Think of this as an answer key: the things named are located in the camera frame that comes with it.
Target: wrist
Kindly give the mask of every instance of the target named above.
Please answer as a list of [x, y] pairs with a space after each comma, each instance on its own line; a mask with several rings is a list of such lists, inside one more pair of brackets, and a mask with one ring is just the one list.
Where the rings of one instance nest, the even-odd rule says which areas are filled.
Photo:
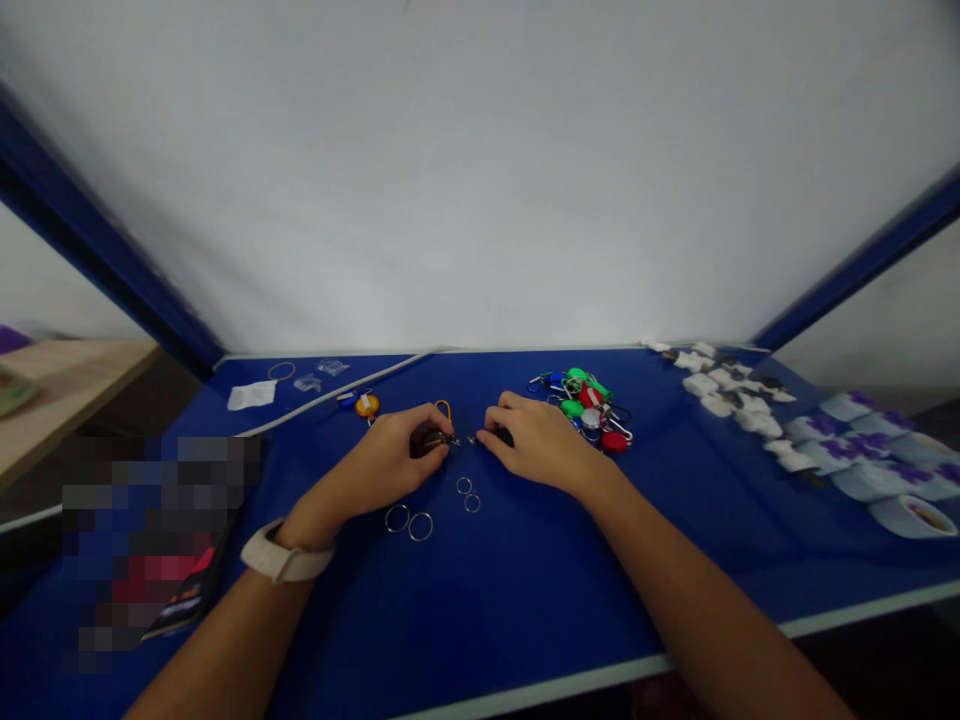
[[581, 473], [567, 492], [590, 510], [597, 503], [607, 502], [624, 483], [629, 485], [630, 481], [616, 463], [606, 455], [600, 455], [591, 463], [590, 470]]
[[315, 485], [293, 506], [277, 530], [274, 542], [288, 549], [299, 547], [308, 552], [329, 550], [340, 528], [349, 519], [342, 514], [338, 504]]

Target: table edge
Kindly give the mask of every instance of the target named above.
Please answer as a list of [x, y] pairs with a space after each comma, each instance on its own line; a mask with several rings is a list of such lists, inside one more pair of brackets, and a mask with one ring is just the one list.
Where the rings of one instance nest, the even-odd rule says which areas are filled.
[[[799, 620], [791, 620], [780, 624], [779, 628], [789, 638], [802, 637], [841, 625], [849, 625], [861, 620], [887, 615], [898, 610], [946, 600], [957, 595], [960, 595], [960, 580], [952, 580], [941, 585], [931, 585], [930, 587], [910, 590], [879, 600], [868, 600], [858, 605], [830, 610]], [[639, 680], [672, 670], [673, 667], [673, 661], [666, 653], [661, 653], [470, 700], [462, 700], [450, 705], [441, 705], [429, 710], [420, 710], [397, 716], [394, 720], [479, 720], [480, 718], [488, 718], [532, 707], [533, 705], [541, 705], [565, 697], [580, 695], [591, 690]]]

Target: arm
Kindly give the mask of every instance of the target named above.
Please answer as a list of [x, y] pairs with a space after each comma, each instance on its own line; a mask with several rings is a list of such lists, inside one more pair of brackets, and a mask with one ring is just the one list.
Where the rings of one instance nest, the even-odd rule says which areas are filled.
[[[453, 434], [433, 405], [381, 416], [300, 498], [274, 542], [326, 550], [344, 522], [416, 490], [449, 452], [442, 445], [412, 460], [410, 436], [421, 424]], [[247, 570], [137, 698], [127, 720], [263, 717], [313, 585], [310, 580], [274, 587]]]
[[[513, 473], [577, 498], [684, 679], [722, 718], [853, 718], [799, 650], [559, 409], [504, 393], [477, 434]], [[514, 448], [491, 431], [506, 427]]]

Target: person's left hand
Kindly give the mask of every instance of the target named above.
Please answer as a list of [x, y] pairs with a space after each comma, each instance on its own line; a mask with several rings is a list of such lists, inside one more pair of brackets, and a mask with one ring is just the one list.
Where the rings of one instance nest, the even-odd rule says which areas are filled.
[[356, 447], [300, 498], [275, 541], [313, 550], [329, 547], [350, 518], [386, 507], [420, 487], [450, 452], [440, 445], [412, 459], [410, 436], [421, 425], [453, 435], [453, 425], [430, 403], [381, 415]]

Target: hand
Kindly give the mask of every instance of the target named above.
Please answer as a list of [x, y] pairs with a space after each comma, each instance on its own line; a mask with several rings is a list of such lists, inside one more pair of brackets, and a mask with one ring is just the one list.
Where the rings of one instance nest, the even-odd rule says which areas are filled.
[[430, 403], [381, 415], [356, 447], [300, 498], [275, 540], [287, 547], [330, 547], [344, 522], [420, 487], [450, 452], [440, 445], [411, 459], [410, 437], [421, 425], [453, 435], [453, 425]]
[[[514, 447], [493, 434], [498, 425], [510, 431]], [[574, 496], [613, 465], [577, 432], [560, 408], [512, 392], [503, 393], [497, 407], [487, 409], [477, 440], [510, 472]]]

